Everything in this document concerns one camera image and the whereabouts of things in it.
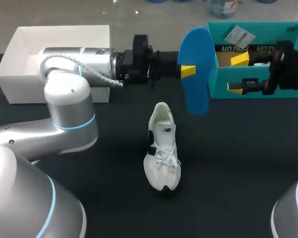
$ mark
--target white box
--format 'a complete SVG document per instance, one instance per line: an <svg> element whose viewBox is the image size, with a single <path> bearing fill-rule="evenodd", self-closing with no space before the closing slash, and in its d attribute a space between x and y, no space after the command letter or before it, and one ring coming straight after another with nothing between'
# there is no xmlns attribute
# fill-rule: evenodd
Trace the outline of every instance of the white box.
<svg viewBox="0 0 298 238"><path fill-rule="evenodd" d="M109 48L109 26L18 27L0 63L0 87L9 103L46 103L36 60L47 47ZM95 103L109 100L109 88L91 93Z"/></svg>

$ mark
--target sneaker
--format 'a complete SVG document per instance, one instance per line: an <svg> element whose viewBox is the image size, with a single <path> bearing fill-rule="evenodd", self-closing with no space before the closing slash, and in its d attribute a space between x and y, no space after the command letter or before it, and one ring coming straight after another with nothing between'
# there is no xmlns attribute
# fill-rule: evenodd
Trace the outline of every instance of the sneaker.
<svg viewBox="0 0 298 238"><path fill-rule="evenodd" d="M149 149L144 159L147 179L158 191L174 190L181 177L173 116L166 103L158 103L149 121Z"/></svg>

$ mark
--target cable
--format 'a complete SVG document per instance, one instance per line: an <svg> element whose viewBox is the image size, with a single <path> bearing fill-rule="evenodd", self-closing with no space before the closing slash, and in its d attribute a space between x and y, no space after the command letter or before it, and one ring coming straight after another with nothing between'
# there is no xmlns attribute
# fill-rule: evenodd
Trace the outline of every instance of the cable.
<svg viewBox="0 0 298 238"><path fill-rule="evenodd" d="M40 77L41 79L44 79L44 83L46 82L46 75L45 75L45 65L46 65L46 62L51 59L51 58L63 58L63 59L66 59L66 60L69 60L69 61L72 61L73 63L75 63L76 65L84 68L87 72L89 72L90 74L94 75L96 78L100 79L100 83L102 84L103 81L108 83L108 84L111 84L113 86L119 86L119 87L123 87L124 84L117 81L117 80L113 80L113 79L110 79L110 78L107 78L103 75L101 75L100 73L96 72L95 70L92 70L91 68L87 67L84 63L72 58L72 57L69 57L69 56L65 56L65 55L62 55L60 53L54 53L54 54L51 54L47 57L45 57L41 63L40 63Z"/></svg>

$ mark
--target white shoelace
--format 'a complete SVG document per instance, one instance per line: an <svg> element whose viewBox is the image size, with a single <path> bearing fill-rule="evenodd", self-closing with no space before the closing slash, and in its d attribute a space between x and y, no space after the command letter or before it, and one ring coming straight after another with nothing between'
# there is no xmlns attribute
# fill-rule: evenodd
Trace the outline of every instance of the white shoelace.
<svg viewBox="0 0 298 238"><path fill-rule="evenodd" d="M172 150L169 150L167 148L160 147L156 142L153 143L154 146L157 148L157 163L158 166L161 166L162 163L166 164L167 166L175 166L178 167L178 163L181 165L181 162L175 158L173 151L174 146Z"/></svg>

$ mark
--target yellow block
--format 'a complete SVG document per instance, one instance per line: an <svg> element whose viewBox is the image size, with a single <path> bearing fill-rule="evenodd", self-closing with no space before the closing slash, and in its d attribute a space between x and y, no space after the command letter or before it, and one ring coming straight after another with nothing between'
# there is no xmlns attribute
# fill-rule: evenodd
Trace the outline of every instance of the yellow block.
<svg viewBox="0 0 298 238"><path fill-rule="evenodd" d="M230 89L229 88L229 83L227 83L227 89L231 92L234 92L234 93L238 93L238 94L243 94L243 89L242 88L237 88L237 89Z"/></svg>
<svg viewBox="0 0 298 238"><path fill-rule="evenodd" d="M249 54L248 52L243 53L239 56L230 59L232 66L248 66L249 64Z"/></svg>
<svg viewBox="0 0 298 238"><path fill-rule="evenodd" d="M197 73L197 67L194 65L181 65L181 78Z"/></svg>

